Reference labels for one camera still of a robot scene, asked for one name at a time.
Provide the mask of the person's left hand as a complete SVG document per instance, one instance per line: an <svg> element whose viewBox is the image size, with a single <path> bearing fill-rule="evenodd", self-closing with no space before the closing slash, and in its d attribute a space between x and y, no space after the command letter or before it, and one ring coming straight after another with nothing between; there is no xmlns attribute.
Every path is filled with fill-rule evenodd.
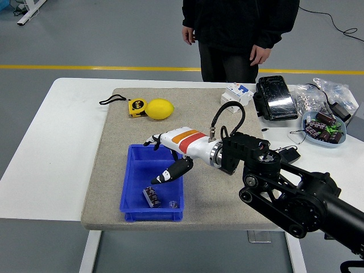
<svg viewBox="0 0 364 273"><path fill-rule="evenodd" d="M250 52L250 65L254 66L263 64L270 57L270 54L270 48L262 48L257 45L253 45Z"/></svg>

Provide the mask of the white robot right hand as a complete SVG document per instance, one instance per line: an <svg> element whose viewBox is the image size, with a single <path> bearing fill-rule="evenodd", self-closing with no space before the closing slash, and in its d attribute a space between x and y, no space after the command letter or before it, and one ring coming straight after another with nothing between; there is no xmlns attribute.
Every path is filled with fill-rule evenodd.
<svg viewBox="0 0 364 273"><path fill-rule="evenodd" d="M175 160L162 174L151 180L153 185L178 179L193 168L195 159L202 159L212 167L221 167L222 141L210 139L204 133L189 127L153 135L143 145L151 143L154 144L155 151L160 145L170 149Z"/></svg>

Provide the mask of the person's right hand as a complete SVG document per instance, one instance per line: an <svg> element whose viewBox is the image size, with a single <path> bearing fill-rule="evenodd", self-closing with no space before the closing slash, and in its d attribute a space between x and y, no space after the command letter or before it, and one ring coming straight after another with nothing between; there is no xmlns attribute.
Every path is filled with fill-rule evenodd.
<svg viewBox="0 0 364 273"><path fill-rule="evenodd" d="M187 43L188 45L192 45L196 41L195 37L195 29L192 27L183 26L182 27L182 37L183 41Z"/></svg>

